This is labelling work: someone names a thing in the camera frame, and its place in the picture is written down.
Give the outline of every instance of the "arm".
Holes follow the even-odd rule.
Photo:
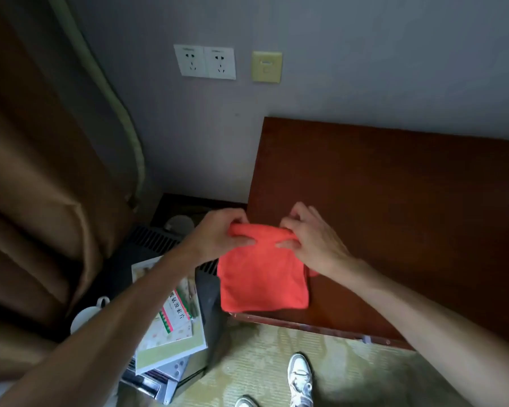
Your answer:
[[[281,221],[297,235],[279,247],[349,288],[382,314],[473,405],[509,406],[509,343],[351,256],[314,207]]]
[[[139,341],[179,281],[197,266],[254,242],[229,237],[242,209],[210,212],[179,246],[0,398],[0,406],[101,406],[126,369]]]

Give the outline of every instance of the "red cloth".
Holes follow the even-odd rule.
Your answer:
[[[260,224],[232,224],[230,235],[245,235],[257,244],[238,247],[219,259],[221,307],[229,313],[307,308],[309,292],[303,263],[279,241],[297,237],[290,230]]]

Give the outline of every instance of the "shoe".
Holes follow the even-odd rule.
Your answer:
[[[290,386],[290,407],[312,407],[313,378],[309,364],[300,353],[293,354],[288,367],[288,381]]]
[[[234,407],[258,407],[258,404],[249,396],[241,396]]]

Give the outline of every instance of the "brown wooden desk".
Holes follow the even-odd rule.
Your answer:
[[[355,256],[509,340],[509,141],[266,118],[254,171],[251,222],[314,205]],[[306,310],[238,318],[403,345],[346,288],[309,288]]]

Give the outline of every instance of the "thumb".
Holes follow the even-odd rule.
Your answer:
[[[277,248],[288,248],[289,250],[296,251],[299,250],[302,245],[298,240],[285,240],[277,243],[275,245]]]
[[[253,238],[250,238],[250,237],[245,237],[243,235],[238,235],[236,237],[232,237],[233,248],[252,246],[254,244],[256,244],[256,240]]]

